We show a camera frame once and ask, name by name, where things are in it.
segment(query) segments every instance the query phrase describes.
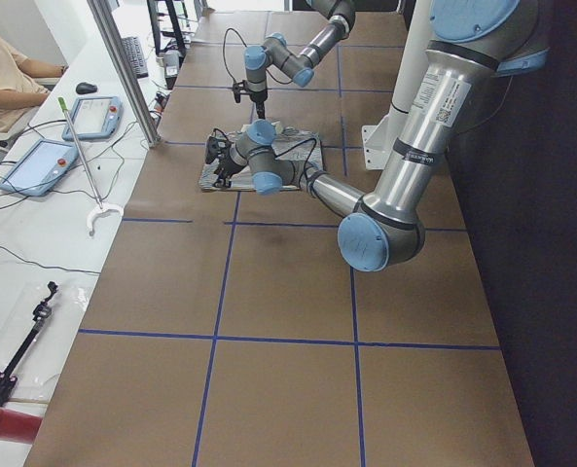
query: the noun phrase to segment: red object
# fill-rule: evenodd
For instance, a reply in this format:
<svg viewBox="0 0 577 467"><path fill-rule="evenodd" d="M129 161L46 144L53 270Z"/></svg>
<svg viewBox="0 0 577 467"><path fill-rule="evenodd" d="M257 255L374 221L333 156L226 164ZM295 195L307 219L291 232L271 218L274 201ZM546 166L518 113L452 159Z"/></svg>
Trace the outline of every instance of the red object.
<svg viewBox="0 0 577 467"><path fill-rule="evenodd" d="M31 444L42 424L42 417L0 407L0 440Z"/></svg>

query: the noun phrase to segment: white table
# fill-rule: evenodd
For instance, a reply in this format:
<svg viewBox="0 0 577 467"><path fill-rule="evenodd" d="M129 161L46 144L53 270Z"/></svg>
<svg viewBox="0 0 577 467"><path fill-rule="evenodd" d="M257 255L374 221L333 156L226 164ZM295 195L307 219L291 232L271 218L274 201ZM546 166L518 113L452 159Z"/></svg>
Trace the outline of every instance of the white table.
<svg viewBox="0 0 577 467"><path fill-rule="evenodd" d="M164 79L148 45L150 24L147 10L144 5L128 5L115 12L115 19L122 36L140 37L146 56L149 57L150 77L139 80L145 100L149 103L156 91L164 86ZM57 99L62 96L68 106L71 106L77 97L74 89L83 81L98 85L98 93L92 95L118 95L124 107L122 121L112 138L105 142L84 143L87 157L92 159L120 138L128 125L135 120L101 37L97 36L88 41L33 118L31 125L62 119ZM60 140L63 125L38 129L44 137ZM19 160L39 137L34 131L27 132L17 141L5 160ZM139 125L129 128L126 136L117 144L116 150L123 156L124 165L115 180L108 201L124 206L131 195L147 152L147 143ZM115 153L106 151L90 162L96 185L103 196L106 195L121 161ZM0 175L4 175L10 168L10 165L1 165ZM90 184L83 168L78 167L70 170L54 189L62 192L84 190L90 193ZM21 198L19 195L2 196L0 207ZM94 224L95 235L90 237L86 219L94 207L95 201L83 193L49 193L43 198L28 198L0 210L0 245L26 260L43 265L100 272L122 219L118 213L109 213L98 218ZM40 403L11 403L7 407L36 414L46 411L56 383L55 375L62 369L97 277L97 274L91 273L30 266L0 250L0 371L5 368L30 330L33 324L31 312L39 301L48 295L47 283L51 280L56 282L60 291L51 301L53 317L38 337L38 344L29 350L16 371L19 376L18 389L22 390L15 394L32 394L33 400L39 400ZM42 389L40 384L43 381L35 382L31 381L30 377L22 377L46 374L54 377ZM22 465L29 450L28 445L0 442L0 466Z"/></svg>

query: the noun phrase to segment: white stand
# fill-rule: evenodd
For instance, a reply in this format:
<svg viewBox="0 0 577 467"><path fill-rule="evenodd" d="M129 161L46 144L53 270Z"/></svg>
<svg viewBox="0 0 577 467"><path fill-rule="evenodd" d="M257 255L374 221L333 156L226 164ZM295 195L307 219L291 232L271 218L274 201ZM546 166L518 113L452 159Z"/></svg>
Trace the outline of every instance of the white stand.
<svg viewBox="0 0 577 467"><path fill-rule="evenodd" d="M414 97L428 68L424 51L431 38L431 0L417 0L403 51L389 112L378 125L362 126L364 159L368 170L383 170L401 133Z"/></svg>

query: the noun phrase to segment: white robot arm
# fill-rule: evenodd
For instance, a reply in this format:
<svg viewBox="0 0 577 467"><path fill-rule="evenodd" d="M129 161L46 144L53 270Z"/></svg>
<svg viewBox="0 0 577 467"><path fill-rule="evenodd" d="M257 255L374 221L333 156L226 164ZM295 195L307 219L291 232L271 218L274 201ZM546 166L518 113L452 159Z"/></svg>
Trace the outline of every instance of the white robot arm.
<svg viewBox="0 0 577 467"><path fill-rule="evenodd" d="M327 10L321 5L342 3L352 8L352 2L310 3L323 11ZM415 209L444 158L464 103L481 81L543 65L551 10L551 0L433 0L429 16L433 36L426 47L428 68L400 134L389 143L389 159L371 193L363 194L308 162L277 160L271 147L274 128L265 120L254 122L233 146L223 142L217 149L209 144L209 154L219 157L224 177L249 164L254 186L262 195L275 193L282 185L296 185L343 216L338 244L354 268L376 271L408 261L424 243L424 228ZM341 39L331 28L326 31L317 36L320 41L313 41L318 46L308 46L312 51L321 49L319 58ZM266 57L263 61L259 55L257 60L263 74L266 66L278 64L274 51L275 44L269 39L259 51ZM292 55L286 60L311 71L317 62L305 59L310 54L307 51L305 48L299 57ZM287 70L281 64L277 67ZM253 83L256 78L249 73L249 65L247 70ZM289 70L293 79L299 73L309 74L294 67Z"/></svg>

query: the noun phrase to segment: metal pole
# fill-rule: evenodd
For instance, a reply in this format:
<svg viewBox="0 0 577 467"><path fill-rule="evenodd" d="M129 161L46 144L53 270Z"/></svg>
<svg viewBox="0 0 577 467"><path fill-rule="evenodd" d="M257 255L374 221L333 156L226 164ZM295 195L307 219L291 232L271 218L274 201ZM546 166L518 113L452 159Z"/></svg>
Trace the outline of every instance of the metal pole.
<svg viewBox="0 0 577 467"><path fill-rule="evenodd" d="M132 71L132 67L126 58L122 39L120 38L120 31L113 20L109 6L104 0L88 0L88 3L97 28L104 40L106 50L109 52L109 55L111 55L115 70L124 86L124 91L130 101L132 111L141 126L148 145L152 148L159 143L161 138L156 130L150 111L147 108L141 88L136 81L136 75Z"/></svg>

